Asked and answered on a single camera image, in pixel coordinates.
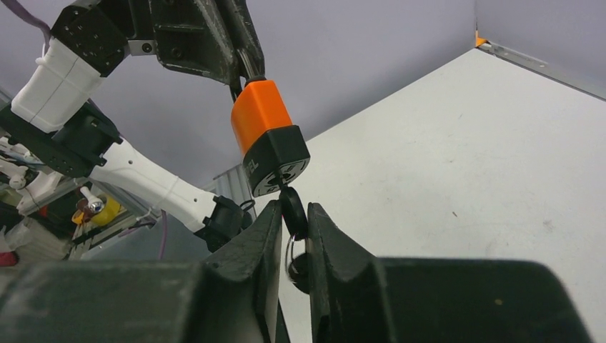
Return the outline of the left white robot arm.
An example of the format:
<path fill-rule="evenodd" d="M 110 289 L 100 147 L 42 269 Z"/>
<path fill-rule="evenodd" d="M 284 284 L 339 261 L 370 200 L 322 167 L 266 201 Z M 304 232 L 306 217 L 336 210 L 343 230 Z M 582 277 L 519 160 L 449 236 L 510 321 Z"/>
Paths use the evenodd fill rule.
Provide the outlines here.
<path fill-rule="evenodd" d="M 140 154 L 90 101 L 128 56 L 227 85 L 264 73 L 245 1 L 75 1 L 53 26 L 17 1 L 7 9 L 44 36 L 27 84 L 1 110 L 1 127 L 45 165 L 119 187 L 177 218 L 212 252 L 250 224 L 243 208 L 199 189 Z"/>

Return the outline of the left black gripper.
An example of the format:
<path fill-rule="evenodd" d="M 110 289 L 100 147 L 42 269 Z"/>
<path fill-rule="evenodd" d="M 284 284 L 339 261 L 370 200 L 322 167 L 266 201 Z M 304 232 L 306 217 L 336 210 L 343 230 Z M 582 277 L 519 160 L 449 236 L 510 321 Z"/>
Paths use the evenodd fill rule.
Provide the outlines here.
<path fill-rule="evenodd" d="M 61 11 L 51 37 L 102 77 L 138 51 L 168 70 L 226 85 L 238 67 L 246 80 L 265 76 L 245 0 L 75 1 Z"/>

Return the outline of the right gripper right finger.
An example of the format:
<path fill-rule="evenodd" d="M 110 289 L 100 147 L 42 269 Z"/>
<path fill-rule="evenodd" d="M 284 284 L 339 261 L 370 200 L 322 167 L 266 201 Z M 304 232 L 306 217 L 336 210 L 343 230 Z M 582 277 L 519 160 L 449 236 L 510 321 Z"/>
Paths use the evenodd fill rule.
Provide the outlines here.
<path fill-rule="evenodd" d="M 376 257 L 308 207 L 315 342 L 589 342 L 560 280 L 537 262 Z"/>

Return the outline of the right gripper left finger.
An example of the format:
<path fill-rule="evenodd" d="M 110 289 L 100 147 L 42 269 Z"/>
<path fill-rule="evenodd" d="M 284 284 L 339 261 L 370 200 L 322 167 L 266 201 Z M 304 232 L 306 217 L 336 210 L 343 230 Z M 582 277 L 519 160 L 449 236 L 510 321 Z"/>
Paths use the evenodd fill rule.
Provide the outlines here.
<path fill-rule="evenodd" d="M 1 292 L 3 342 L 274 342 L 282 209 L 201 262 L 33 264 Z"/>

